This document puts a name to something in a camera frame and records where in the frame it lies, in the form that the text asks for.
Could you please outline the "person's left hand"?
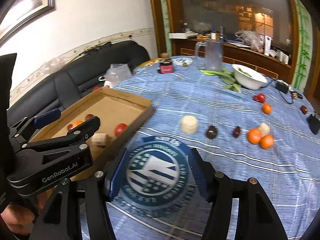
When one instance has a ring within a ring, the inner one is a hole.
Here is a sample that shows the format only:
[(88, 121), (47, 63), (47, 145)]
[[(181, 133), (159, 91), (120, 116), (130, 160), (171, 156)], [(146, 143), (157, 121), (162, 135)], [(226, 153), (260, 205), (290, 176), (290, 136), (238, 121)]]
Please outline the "person's left hand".
[(30, 209), (25, 202), (28, 199), (14, 198), (1, 213), (1, 217), (12, 233), (26, 236), (31, 233), (35, 219), (35, 213), (39, 214), (44, 208), (48, 193), (43, 192), (36, 196), (36, 204)]

